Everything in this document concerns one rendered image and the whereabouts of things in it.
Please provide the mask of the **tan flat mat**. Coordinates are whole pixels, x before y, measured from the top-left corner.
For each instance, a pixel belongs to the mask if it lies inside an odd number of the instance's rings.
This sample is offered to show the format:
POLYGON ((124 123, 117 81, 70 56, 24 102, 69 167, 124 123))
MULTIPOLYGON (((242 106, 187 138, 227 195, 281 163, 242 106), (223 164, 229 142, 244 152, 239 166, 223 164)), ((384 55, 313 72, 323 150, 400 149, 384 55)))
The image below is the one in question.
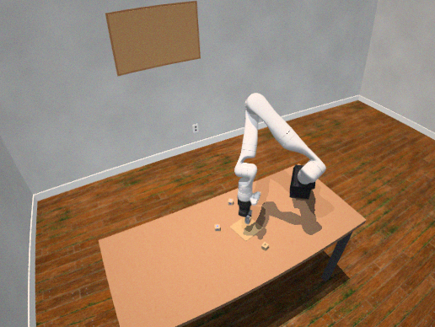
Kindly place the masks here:
POLYGON ((263 229, 263 227, 255 222, 252 218, 249 225, 244 224, 244 217, 230 227, 245 241, 247 241, 263 229))

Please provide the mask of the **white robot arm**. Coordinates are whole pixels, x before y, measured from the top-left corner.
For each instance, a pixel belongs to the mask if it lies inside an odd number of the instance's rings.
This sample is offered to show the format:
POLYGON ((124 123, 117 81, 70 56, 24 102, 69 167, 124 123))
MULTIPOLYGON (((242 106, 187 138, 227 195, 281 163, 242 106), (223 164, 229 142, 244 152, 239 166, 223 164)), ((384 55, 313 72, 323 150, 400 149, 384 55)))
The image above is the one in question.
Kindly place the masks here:
POLYGON ((244 163, 244 161, 247 158, 254 158, 256 155, 260 118, 266 123, 271 134, 283 148, 301 153, 310 159, 299 171, 298 181, 300 183, 304 185, 314 183, 326 171, 324 163, 307 147, 287 122, 274 111, 263 95, 251 94, 245 104, 242 150, 234 168, 236 176, 243 177, 239 179, 240 193, 249 194, 252 191, 252 180, 257 173, 257 167, 254 164, 244 163))

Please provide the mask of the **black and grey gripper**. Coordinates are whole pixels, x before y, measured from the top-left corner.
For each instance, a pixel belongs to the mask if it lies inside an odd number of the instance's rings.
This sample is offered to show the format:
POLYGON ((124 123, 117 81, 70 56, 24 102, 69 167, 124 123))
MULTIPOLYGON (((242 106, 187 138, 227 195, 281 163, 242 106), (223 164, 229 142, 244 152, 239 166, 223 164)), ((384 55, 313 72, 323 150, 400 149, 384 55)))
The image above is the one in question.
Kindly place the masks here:
POLYGON ((250 224, 250 217, 252 217, 252 210, 250 210, 250 206, 256 206, 258 200, 260 199, 260 192, 257 191, 253 193, 251 191, 249 194, 243 194, 238 190, 237 198, 239 205, 239 216, 245 217, 245 223, 250 224))

